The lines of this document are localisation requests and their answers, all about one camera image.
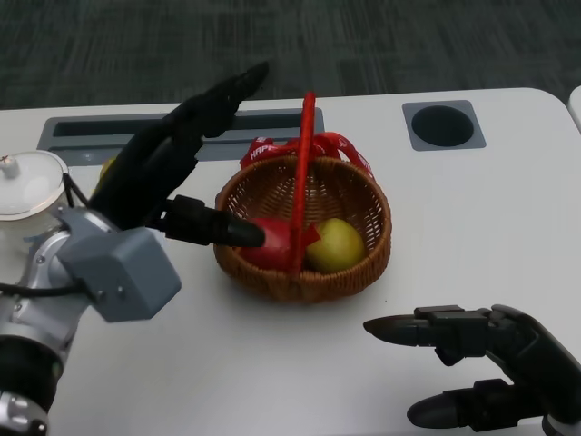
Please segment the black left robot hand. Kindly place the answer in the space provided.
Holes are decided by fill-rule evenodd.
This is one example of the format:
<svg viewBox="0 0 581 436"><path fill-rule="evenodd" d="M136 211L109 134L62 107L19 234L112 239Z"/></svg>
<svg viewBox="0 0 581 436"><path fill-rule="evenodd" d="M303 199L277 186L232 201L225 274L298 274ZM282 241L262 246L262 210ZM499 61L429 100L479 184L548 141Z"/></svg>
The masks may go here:
<svg viewBox="0 0 581 436"><path fill-rule="evenodd" d="M194 170L204 139L231 128L240 103L258 91L268 72L268 63L256 64L135 134L105 171L89 209L121 230L145 226L187 243L263 246L265 232L257 224L174 191Z"/></svg>

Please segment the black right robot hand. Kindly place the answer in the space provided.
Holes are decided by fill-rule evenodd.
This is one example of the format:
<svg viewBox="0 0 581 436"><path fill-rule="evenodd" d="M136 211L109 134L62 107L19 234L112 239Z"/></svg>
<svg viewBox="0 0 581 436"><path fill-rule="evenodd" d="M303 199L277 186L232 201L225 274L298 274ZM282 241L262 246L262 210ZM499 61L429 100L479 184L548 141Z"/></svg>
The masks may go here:
<svg viewBox="0 0 581 436"><path fill-rule="evenodd" d="M384 342L430 347L446 366L487 357L509 378L476 381L413 404L407 417L417 427L495 431L539 417L546 435L580 432L580 363L524 312L501 304L473 311L419 307L365 321L363 327Z"/></svg>

